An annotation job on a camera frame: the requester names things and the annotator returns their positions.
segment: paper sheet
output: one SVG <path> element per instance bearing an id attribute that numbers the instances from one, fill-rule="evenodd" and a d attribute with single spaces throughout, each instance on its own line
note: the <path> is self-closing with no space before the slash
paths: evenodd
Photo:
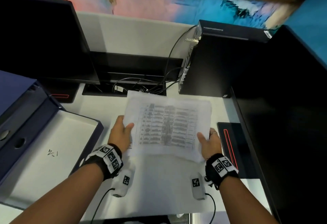
<path id="1" fill-rule="evenodd" d="M 209 138 L 209 101 L 178 100 L 136 91 L 128 91 L 127 98 L 124 125 L 135 124 L 129 156 L 173 154 L 203 161 L 196 133 Z"/>

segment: black and white wristband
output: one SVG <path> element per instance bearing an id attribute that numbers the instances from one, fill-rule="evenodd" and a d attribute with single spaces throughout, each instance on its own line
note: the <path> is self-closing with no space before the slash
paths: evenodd
<path id="1" fill-rule="evenodd" d="M 206 181 L 212 181 L 217 190 L 227 176 L 238 177 L 238 169 L 221 153 L 217 153 L 207 160 L 205 173 Z"/>
<path id="2" fill-rule="evenodd" d="M 115 177 L 123 167 L 124 164 L 121 158 L 122 153 L 116 145 L 102 145 L 86 157 L 83 165 L 97 164 L 103 172 L 103 180 L 107 180 Z"/>

